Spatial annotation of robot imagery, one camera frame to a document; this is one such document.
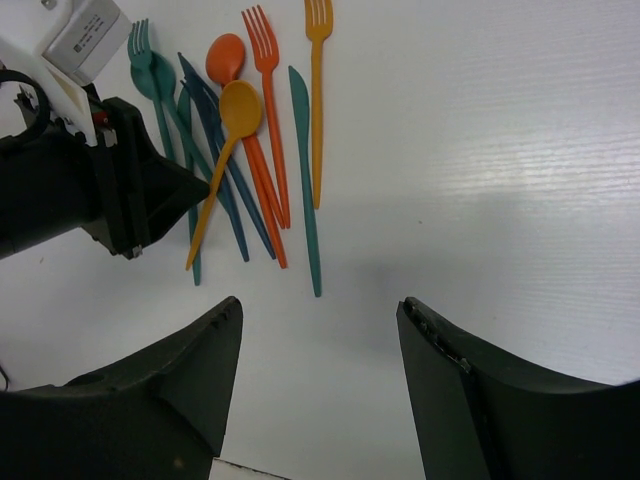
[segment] white table surface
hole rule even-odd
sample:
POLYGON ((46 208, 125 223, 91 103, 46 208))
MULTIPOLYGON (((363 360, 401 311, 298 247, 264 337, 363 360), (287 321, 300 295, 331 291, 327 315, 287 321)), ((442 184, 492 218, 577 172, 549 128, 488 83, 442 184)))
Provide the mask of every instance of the white table surface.
MULTIPOLYGON (((176 66, 181 51, 202 69, 219 34, 247 39, 247 0, 121 4, 152 19, 176 66)), ((291 268, 270 261, 246 216, 243 264, 220 209, 200 288, 184 271, 185 221, 136 261, 82 231, 3 260, 0 361, 16 388, 66 382, 236 295, 246 319, 223 458, 299 480, 409 480, 423 473, 395 323, 407 295, 544 366, 640 376, 640 3, 334 0, 321 299, 286 69, 310 79, 304 7, 263 7, 282 59, 291 268)), ((128 68, 121 49, 97 87, 139 106, 159 147, 128 68)), ((251 59, 244 77, 258 84, 251 59)))

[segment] handle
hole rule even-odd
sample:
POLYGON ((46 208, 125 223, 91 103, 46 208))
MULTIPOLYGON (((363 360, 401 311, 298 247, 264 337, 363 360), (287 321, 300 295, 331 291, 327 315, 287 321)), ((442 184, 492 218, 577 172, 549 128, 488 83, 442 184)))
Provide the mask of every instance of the handle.
POLYGON ((276 181, 278 182, 278 191, 280 193, 280 206, 282 207, 285 228, 291 228, 287 170, 284 162, 284 151, 282 149, 282 136, 280 135, 278 112, 276 110, 276 102, 273 95, 273 76, 271 72, 262 76, 262 90, 264 92, 264 101, 267 110, 267 123, 269 124, 269 138, 271 140, 273 165, 276 169, 276 181))
MULTIPOLYGON (((202 171, 202 174, 205 178, 210 178, 212 176, 211 168, 207 164, 207 161, 202 156, 200 149, 193 141, 193 137, 187 130, 187 128, 180 120, 180 116, 178 115, 178 111, 176 109, 176 105, 173 99, 170 99, 166 102, 167 110, 169 110, 169 115, 173 119, 174 123, 178 127, 180 131, 180 136, 182 137, 183 144, 186 144, 189 149, 189 153, 193 156, 194 160, 198 164, 198 168, 202 171)), ((231 220, 231 227, 233 228, 233 234, 236 237, 236 241, 238 242, 238 248, 240 249, 240 254, 242 255, 242 259, 245 262, 249 261, 249 247, 247 246, 247 239, 244 235, 244 230, 242 228, 242 220, 240 219, 240 212, 238 211, 238 205, 236 204, 235 199, 233 198, 233 193, 231 191, 231 185, 229 185, 228 180, 225 178, 224 187, 222 189, 222 195, 225 197, 225 201, 229 207, 228 214, 229 219, 231 220)))
POLYGON ((271 236, 271 242, 273 243, 276 251, 278 263, 280 264, 280 268, 287 268, 287 256, 284 252, 282 238, 280 238, 280 230, 278 230, 278 225, 276 225, 276 220, 273 216, 273 208, 271 208, 271 204, 269 203, 269 198, 267 197, 264 184, 262 183, 262 178, 260 177, 260 170, 253 156, 249 155, 249 146, 247 142, 244 142, 244 148, 247 152, 247 158, 249 159, 249 168, 251 169, 251 176, 253 177, 253 183, 256 186, 256 193, 258 194, 258 200, 260 201, 260 207, 262 208, 264 221, 267 223, 267 229, 269 230, 269 235, 271 236))
POLYGON ((160 92, 158 90, 158 84, 156 78, 151 72, 148 73, 151 79, 151 97, 153 100, 153 109, 156 111, 156 121, 158 122, 158 128, 160 129, 160 138, 162 139, 162 148, 164 149, 164 156, 172 162, 176 161, 176 152, 173 149, 171 143, 171 134, 169 133, 169 126, 167 125, 167 119, 164 115, 164 109, 162 108, 162 101, 160 100, 160 92))
POLYGON ((180 137, 182 138, 183 144, 186 145, 187 150, 193 156, 193 159, 202 172, 202 175, 204 175, 205 178, 211 178, 213 176, 211 167, 209 167, 209 164, 202 156, 202 152, 200 152, 200 149, 196 145, 196 142, 193 141, 193 137, 182 123, 182 120, 180 120, 180 116, 178 115, 178 111, 176 110, 175 103, 173 102, 173 100, 170 100, 166 102, 165 105, 167 107, 167 110, 169 110, 169 115, 171 115, 173 123, 175 123, 176 127, 178 128, 178 132, 180 132, 180 137))
MULTIPOLYGON (((198 207, 189 209, 189 238, 193 242, 193 236, 196 232, 196 225, 198 224, 198 207)), ((200 258, 200 251, 193 260, 193 283, 196 287, 200 286, 200 280, 202 278, 202 259, 200 258)))
POLYGON ((316 225, 316 211, 313 206, 313 192, 311 189, 311 172, 309 171, 309 147, 300 145, 300 174, 302 176, 302 203, 304 205, 304 227, 307 234, 307 251, 309 266, 311 267, 311 281, 313 293, 322 296, 322 270, 320 268, 320 247, 318 245, 318 226, 316 225))
POLYGON ((311 155, 313 168, 313 205, 320 208, 322 191, 322 42, 311 47, 311 155))
POLYGON ((258 169, 260 180, 262 181, 267 198, 269 199, 269 204, 278 219, 278 223, 280 224, 280 227, 285 228, 284 216, 282 215, 282 210, 278 203, 276 189, 273 187, 273 180, 271 180, 269 167, 267 167, 267 162, 264 159, 264 152, 262 151, 258 137, 251 135, 250 137, 244 138, 242 141, 247 149, 247 157, 249 158, 249 161, 253 161, 258 169))
POLYGON ((189 250, 189 256, 187 257, 187 270, 189 270, 191 268, 191 265, 193 265, 196 254, 198 253, 198 250, 200 250, 200 245, 202 244, 202 239, 204 238, 204 232, 206 231, 207 225, 209 224, 211 210, 213 210, 213 206, 216 203, 216 195, 218 193, 218 189, 220 188, 222 176, 224 175, 224 168, 229 161, 229 157, 231 156, 233 147, 237 143, 237 141, 237 138, 229 138, 227 140, 227 143, 224 144, 222 151, 220 152, 218 165, 216 166, 213 178, 211 179, 211 191, 209 192, 207 200, 204 202, 204 207, 202 207, 202 212, 200 212, 200 219, 198 220, 196 231, 194 232, 193 240, 191 241, 191 249, 189 250))
MULTIPOLYGON (((224 146, 224 137, 222 136, 222 130, 220 128, 215 128, 215 132, 213 134, 215 138, 215 143, 218 148, 223 148, 224 146)), ((253 195, 251 194, 251 190, 249 190, 249 186, 247 185, 240 168, 238 167, 237 162, 231 156, 229 161, 227 162, 227 167, 229 168, 229 172, 231 173, 231 177, 236 184, 238 189, 238 193, 240 194, 240 198, 244 202, 245 207, 247 208, 247 212, 249 212, 249 217, 251 217, 251 221, 256 227, 258 231, 258 235, 260 235, 260 239, 264 244, 269 256, 275 260, 276 252, 273 249, 273 245, 271 244, 271 240, 269 239, 269 233, 264 225, 262 217, 260 216, 260 212, 258 211, 258 207, 256 206, 256 202, 253 200, 253 195)))

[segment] plastic cutlery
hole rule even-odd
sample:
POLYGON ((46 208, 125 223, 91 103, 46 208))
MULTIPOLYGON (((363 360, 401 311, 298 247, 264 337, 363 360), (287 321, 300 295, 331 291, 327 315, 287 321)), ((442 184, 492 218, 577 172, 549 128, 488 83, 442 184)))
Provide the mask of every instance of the plastic cutlery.
POLYGON ((322 48, 333 32, 331 0, 304 0, 307 37, 311 40, 311 156, 313 165, 313 204, 320 208, 322 191, 322 48))
MULTIPOLYGON (((149 77, 142 74, 139 70, 131 68, 131 78, 134 80, 136 84, 136 88, 145 96, 149 96, 151 94, 151 86, 157 84, 158 93, 160 94, 160 98, 162 102, 167 107, 167 110, 171 114, 171 117, 178 127, 180 131, 180 137, 182 139, 182 144, 187 148, 189 153, 192 155, 193 159, 198 165, 198 168, 204 175, 207 180, 211 179, 213 172, 211 171, 211 167, 202 156, 200 149, 196 146, 190 132, 186 129, 182 120, 180 119, 175 100, 173 95, 176 89, 176 74, 173 70, 173 67, 169 63, 169 61, 164 58, 162 55, 152 52, 153 55, 153 68, 152 68, 152 77, 155 79, 154 83, 149 83, 149 77)), ((220 192, 220 195, 225 198, 223 201, 223 207, 229 214, 229 218, 231 220, 231 226, 233 227, 233 233, 236 237, 236 241, 238 243, 238 247, 240 248, 240 253, 245 262, 249 261, 249 249, 247 247, 247 241, 244 236, 244 230, 242 228, 242 221, 240 219, 240 213, 238 211, 238 206, 236 204, 235 198, 233 197, 233 192, 231 190, 231 185, 229 185, 229 181, 224 179, 223 188, 220 192)))
MULTIPOLYGON (((253 135, 262 121, 262 105, 258 92, 251 84, 242 80, 235 80, 229 83, 220 97, 220 116, 229 131, 229 136, 220 152, 218 165, 211 180, 211 192, 205 201, 200 219, 196 225, 191 250, 187 257, 187 270, 191 268, 196 253, 202 244, 202 239, 209 223, 209 216, 215 204, 216 193, 220 187, 229 157, 233 152, 233 147, 240 139, 253 135)), ((274 247, 277 253, 278 246, 274 245, 274 247)))
POLYGON ((293 115, 298 134, 298 152, 300 154, 300 173, 302 175, 302 201, 304 205, 304 226, 307 234, 307 251, 313 292, 316 297, 322 295, 322 271, 320 268, 320 247, 318 246, 318 229, 316 212, 313 208, 313 192, 311 190, 311 173, 309 171, 309 94, 307 86, 295 68, 289 67, 289 83, 293 115))
POLYGON ((146 76, 148 79, 150 87, 148 97, 153 101, 153 108, 156 112, 156 120, 158 122, 158 128, 160 129, 160 138, 162 139, 162 147, 164 148, 164 155, 169 160, 175 160, 176 154, 173 150, 171 135, 169 134, 169 127, 167 126, 167 119, 164 115, 162 102, 160 101, 158 85, 156 85, 151 73, 151 68, 153 65, 153 52, 151 51, 151 45, 149 42, 148 19, 144 19, 133 24, 133 28, 131 29, 131 33, 129 34, 127 50, 129 53, 129 61, 131 62, 131 66, 140 71, 140 75, 146 76))
MULTIPOLYGON (((213 92, 211 92, 211 95, 213 96, 214 99, 216 99, 216 96, 213 92)), ((222 142, 220 143, 220 145, 222 146, 224 144, 224 138, 222 136, 222 125, 220 125, 219 128, 216 128, 216 135, 219 137, 219 142, 220 141, 222 142)), ((251 155, 253 157, 259 157, 262 155, 262 149, 260 148, 259 144, 258 144, 257 151, 251 152, 251 155)), ((256 185, 261 186, 261 178, 260 178, 261 175, 258 171, 258 165, 266 166, 264 161, 249 162, 249 168, 251 169, 251 175, 253 177, 253 181, 256 185)), ((282 238, 280 237, 280 231, 278 230, 278 225, 276 224, 276 219, 274 217, 273 209, 271 208, 271 204, 269 203, 269 198, 267 197, 267 194, 264 188, 257 188, 256 192, 258 194, 258 200, 260 201, 260 208, 264 212, 265 222, 267 224, 267 229, 269 230, 269 236, 273 239, 273 245, 275 246, 275 254, 272 256, 272 258, 277 257, 280 266, 282 268, 286 268, 287 258, 284 251, 284 245, 282 243, 282 238)))
MULTIPOLYGON (((184 126, 191 130, 191 98, 189 97, 189 92, 185 88, 180 92, 180 96, 178 97, 178 115, 180 119, 184 123, 184 126)), ((191 173, 195 173, 195 162, 193 161, 193 157, 189 153, 189 151, 184 148, 184 161, 187 170, 191 173)), ((196 230, 196 224, 198 223, 198 207, 194 206, 189 210, 189 240, 193 240, 193 234, 196 230)), ((202 279, 202 260, 200 258, 200 252, 196 255, 196 258, 193 261, 193 283, 195 283, 196 287, 200 285, 200 280, 202 279)))
POLYGON ((256 70, 262 73, 262 91, 264 93, 265 107, 267 111, 267 123, 269 125, 269 138, 271 139, 271 152, 273 164, 276 170, 276 180, 280 193, 280 206, 286 228, 291 228, 291 212, 289 209, 289 189, 287 186, 287 170, 282 149, 282 137, 278 122, 278 112, 273 94, 273 71, 280 62, 278 42, 273 33, 267 16, 262 7, 253 7, 242 12, 244 24, 249 33, 256 70))
MULTIPOLYGON (((220 114, 218 113, 218 97, 204 82, 204 80, 200 78, 187 59, 180 53, 178 53, 178 57, 180 58, 180 63, 185 73, 186 88, 196 104, 196 108, 207 137, 207 143, 209 144, 209 150, 213 157, 213 163, 215 165, 218 161, 219 149, 222 149, 225 143, 222 134, 222 122, 220 114)), ((234 180, 236 187, 238 188, 238 193, 247 208, 247 212, 249 212, 249 216, 251 217, 267 252, 271 258, 275 259, 276 254, 273 250, 271 240, 269 239, 267 229, 262 221, 262 217, 260 216, 260 212, 258 211, 258 207, 256 206, 247 182, 245 181, 244 176, 233 157, 229 158, 227 166, 229 167, 231 178, 234 180)))
MULTIPOLYGON (((245 48, 242 39, 232 33, 227 33, 218 37, 207 52, 206 70, 207 75, 215 83, 221 85, 224 89, 225 85, 232 82, 238 77, 245 61, 245 48)), ((273 180, 269 173, 269 168, 264 158, 264 152, 256 135, 243 139, 247 159, 249 163, 253 163, 253 168, 259 173, 260 181, 255 181, 256 192, 260 196, 260 189, 264 190, 264 194, 269 199, 269 204, 273 209, 278 223, 285 228, 284 215, 278 202, 276 190, 273 186, 273 180)))

